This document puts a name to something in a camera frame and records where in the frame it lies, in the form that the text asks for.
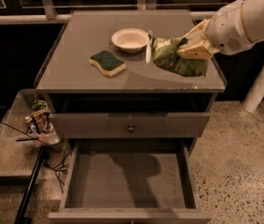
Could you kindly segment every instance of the open drawer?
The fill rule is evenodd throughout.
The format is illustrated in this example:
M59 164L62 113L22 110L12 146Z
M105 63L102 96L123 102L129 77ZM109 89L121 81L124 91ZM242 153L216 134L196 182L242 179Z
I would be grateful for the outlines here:
M67 138L200 137L210 114L89 113L51 114L57 134Z
M75 144L52 223L207 223L180 139L85 139Z

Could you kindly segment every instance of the bowl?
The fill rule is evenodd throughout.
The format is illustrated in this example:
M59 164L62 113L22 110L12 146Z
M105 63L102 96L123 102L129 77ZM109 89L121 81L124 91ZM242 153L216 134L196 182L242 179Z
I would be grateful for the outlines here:
M137 28L122 29L112 35L112 42L127 53L135 53L149 42L148 33Z

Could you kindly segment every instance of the sponge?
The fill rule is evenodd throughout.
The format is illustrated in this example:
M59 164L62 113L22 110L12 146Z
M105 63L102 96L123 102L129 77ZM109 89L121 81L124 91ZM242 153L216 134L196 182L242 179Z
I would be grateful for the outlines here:
M126 68L125 62L117 59L107 50L92 55L90 64L95 65L107 77L112 77Z

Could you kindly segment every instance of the cabinet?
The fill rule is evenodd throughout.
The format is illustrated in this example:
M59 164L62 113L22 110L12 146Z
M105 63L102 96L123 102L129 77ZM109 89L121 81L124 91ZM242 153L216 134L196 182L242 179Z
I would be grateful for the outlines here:
M123 28L179 37L186 10L75 11L36 81L58 135L76 139L53 223L207 223L188 155L226 82L215 61L205 77L181 77L111 42ZM104 77L89 57L110 50L127 69Z

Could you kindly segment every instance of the speckled floor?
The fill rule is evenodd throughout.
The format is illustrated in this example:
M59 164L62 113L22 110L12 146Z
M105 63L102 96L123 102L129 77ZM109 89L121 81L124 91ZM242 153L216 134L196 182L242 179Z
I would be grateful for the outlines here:
M264 102L253 114L239 102L215 103L190 161L211 224L264 223ZM0 223L14 222L23 192L23 186L0 187ZM50 223L60 198L54 174L42 168L26 216Z

